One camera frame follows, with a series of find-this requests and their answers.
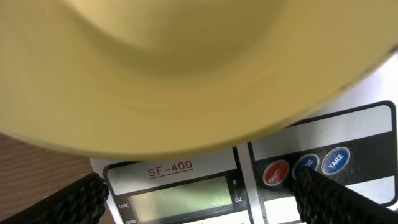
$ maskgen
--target wooden table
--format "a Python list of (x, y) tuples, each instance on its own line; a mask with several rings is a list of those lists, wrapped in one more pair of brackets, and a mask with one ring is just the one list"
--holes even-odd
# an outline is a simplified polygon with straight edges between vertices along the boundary
[[(88, 158), (48, 151), (0, 134), (0, 220), (92, 171)], [(108, 207), (100, 223), (114, 223)]]

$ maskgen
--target yellow bowl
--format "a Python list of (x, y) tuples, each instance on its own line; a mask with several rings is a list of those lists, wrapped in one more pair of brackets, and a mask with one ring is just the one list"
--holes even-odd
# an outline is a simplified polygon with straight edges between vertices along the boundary
[(2, 0), (0, 132), (164, 159), (303, 118), (398, 44), (398, 1)]

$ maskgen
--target digital kitchen scale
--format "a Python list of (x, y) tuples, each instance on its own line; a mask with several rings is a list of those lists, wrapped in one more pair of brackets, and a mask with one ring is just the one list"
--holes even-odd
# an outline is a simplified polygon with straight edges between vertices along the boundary
[(262, 139), (167, 161), (91, 164), (111, 189), (116, 224), (299, 223), (289, 187), (301, 167), (396, 210), (397, 83), (395, 55), (329, 106)]

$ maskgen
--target blue button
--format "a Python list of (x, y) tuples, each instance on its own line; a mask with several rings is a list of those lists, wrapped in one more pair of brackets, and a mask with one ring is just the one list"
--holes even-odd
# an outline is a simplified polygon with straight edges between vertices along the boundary
[(300, 170), (303, 167), (310, 167), (313, 170), (317, 170), (319, 166), (319, 157), (314, 153), (309, 153), (302, 156), (296, 164), (293, 166), (292, 176), (294, 179), (300, 176)]
[(322, 161), (322, 172), (326, 175), (337, 174), (347, 165), (349, 156), (349, 150), (346, 147), (337, 147), (330, 151)]

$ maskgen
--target on/off button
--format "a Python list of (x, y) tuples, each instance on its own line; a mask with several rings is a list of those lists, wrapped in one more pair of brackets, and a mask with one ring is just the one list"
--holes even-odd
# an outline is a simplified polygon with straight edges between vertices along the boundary
[(289, 174), (289, 164), (281, 159), (267, 166), (262, 175), (262, 181), (268, 186), (276, 186), (284, 181), (287, 174)]

